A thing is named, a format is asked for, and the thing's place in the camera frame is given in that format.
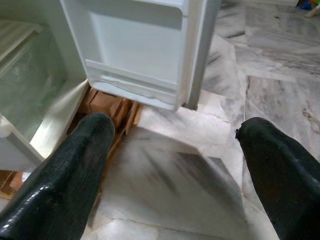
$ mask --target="refrigerator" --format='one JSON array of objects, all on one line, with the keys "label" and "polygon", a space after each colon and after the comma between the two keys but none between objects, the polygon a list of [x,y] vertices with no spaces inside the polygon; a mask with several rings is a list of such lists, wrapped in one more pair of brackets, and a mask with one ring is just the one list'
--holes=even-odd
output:
[{"label": "refrigerator", "polygon": [[0,0],[0,169],[32,171],[88,89],[197,110],[220,0]]}]

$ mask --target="marble floor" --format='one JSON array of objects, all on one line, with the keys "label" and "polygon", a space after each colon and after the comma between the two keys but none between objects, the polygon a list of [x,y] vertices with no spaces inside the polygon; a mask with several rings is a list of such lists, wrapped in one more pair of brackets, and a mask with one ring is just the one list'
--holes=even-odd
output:
[{"label": "marble floor", "polygon": [[278,240],[235,130],[272,121],[320,160],[320,18],[223,0],[197,111],[146,106],[82,240]]}]

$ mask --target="floor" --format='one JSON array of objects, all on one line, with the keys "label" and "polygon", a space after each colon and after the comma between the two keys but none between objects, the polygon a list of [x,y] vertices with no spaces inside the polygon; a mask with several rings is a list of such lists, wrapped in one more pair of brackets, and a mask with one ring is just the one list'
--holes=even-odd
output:
[{"label": "floor", "polygon": [[224,0],[198,111],[146,106],[82,240],[278,240],[235,130],[261,116],[320,160],[320,17]]}]

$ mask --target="refrigerator door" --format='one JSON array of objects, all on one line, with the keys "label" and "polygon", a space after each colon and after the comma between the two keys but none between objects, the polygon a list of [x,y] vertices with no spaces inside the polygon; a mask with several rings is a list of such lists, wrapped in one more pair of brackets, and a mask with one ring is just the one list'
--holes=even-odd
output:
[{"label": "refrigerator door", "polygon": [[89,84],[196,109],[220,0],[61,0]]}]

